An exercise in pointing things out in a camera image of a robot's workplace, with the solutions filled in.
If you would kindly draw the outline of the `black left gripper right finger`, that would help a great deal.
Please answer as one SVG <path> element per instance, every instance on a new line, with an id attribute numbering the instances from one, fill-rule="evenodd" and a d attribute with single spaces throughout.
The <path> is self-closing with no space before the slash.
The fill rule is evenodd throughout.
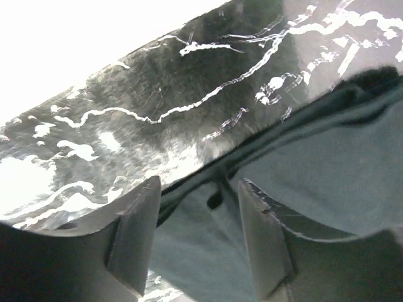
<path id="1" fill-rule="evenodd" d="M 353 236 L 238 187 L 258 301 L 401 301 L 402 227 Z"/>

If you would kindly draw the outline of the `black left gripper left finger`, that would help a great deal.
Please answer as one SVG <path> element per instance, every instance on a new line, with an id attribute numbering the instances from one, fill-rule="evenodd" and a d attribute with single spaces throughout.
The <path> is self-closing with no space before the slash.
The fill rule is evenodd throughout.
<path id="1" fill-rule="evenodd" d="M 1 224 L 2 301 L 137 301 L 161 203 L 151 177 L 56 230 Z"/>

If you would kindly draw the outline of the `black t shirt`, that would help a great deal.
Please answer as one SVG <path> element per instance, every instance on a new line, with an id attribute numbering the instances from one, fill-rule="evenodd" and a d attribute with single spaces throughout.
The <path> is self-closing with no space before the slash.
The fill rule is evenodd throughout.
<path id="1" fill-rule="evenodd" d="M 162 197 L 151 269 L 197 301 L 258 301 L 238 187 L 327 227 L 402 227 L 402 74 L 366 70 Z"/>

